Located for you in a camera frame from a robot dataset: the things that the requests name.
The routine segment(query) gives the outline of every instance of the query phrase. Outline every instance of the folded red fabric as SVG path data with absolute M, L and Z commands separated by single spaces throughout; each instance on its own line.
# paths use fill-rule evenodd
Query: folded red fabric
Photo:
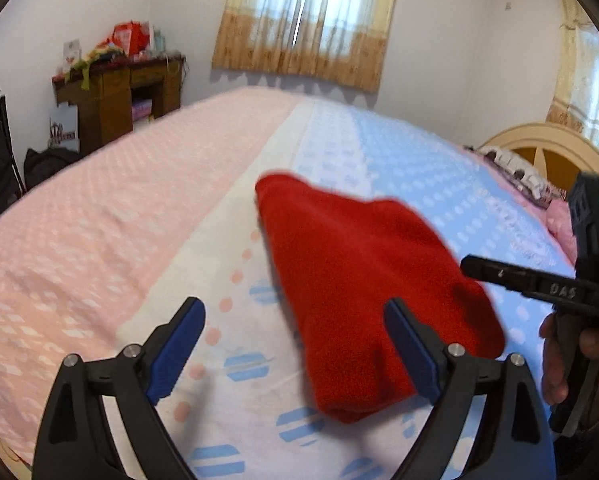
M 383 326 L 394 297 L 446 343 L 502 354 L 503 330 L 486 293 L 403 204 L 360 202 L 282 173 L 263 177 L 256 195 L 324 413 L 355 422 L 415 393 Z

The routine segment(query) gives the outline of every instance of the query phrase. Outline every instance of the red fleece garment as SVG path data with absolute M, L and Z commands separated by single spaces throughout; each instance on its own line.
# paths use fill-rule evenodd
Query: red fleece garment
M 383 325 L 394 297 L 446 343 L 502 354 L 503 330 L 484 289 L 403 204 L 360 202 L 281 173 L 263 177 L 256 195 L 324 413 L 355 422 L 415 394 Z

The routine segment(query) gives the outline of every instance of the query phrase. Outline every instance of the human hand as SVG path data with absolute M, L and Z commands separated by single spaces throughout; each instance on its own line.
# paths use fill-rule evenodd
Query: human hand
M 544 360 L 542 367 L 544 375 L 541 380 L 542 396 L 553 406 L 566 400 L 568 384 L 566 382 L 564 360 L 556 337 L 557 324 L 555 314 L 548 316 L 539 328 L 539 336 L 544 339 Z M 599 360 L 599 328 L 584 330 L 580 335 L 580 349 L 589 359 Z M 599 386 L 595 402 L 591 409 L 590 419 L 586 426 L 590 427 L 599 422 Z

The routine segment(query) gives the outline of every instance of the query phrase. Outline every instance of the blue gripper pad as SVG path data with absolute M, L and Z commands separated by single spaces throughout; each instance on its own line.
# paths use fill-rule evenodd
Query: blue gripper pad
M 390 300 L 385 305 L 384 325 L 417 393 L 435 404 L 441 397 L 439 361 L 443 342 L 433 329 L 417 321 L 401 300 Z M 432 348 L 427 348 L 422 337 Z
M 206 307 L 197 298 L 189 298 L 182 308 L 188 308 L 188 312 L 174 328 L 151 367 L 151 380 L 146 396 L 153 406 L 172 394 L 206 324 Z M 176 322 L 177 316 L 176 314 L 171 323 Z

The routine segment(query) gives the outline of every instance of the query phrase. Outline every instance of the wooden headboard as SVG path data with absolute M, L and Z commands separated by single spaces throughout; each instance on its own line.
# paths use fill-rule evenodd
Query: wooden headboard
M 580 134 L 558 124 L 515 126 L 484 142 L 518 153 L 553 184 L 570 190 L 580 171 L 599 173 L 599 151 Z

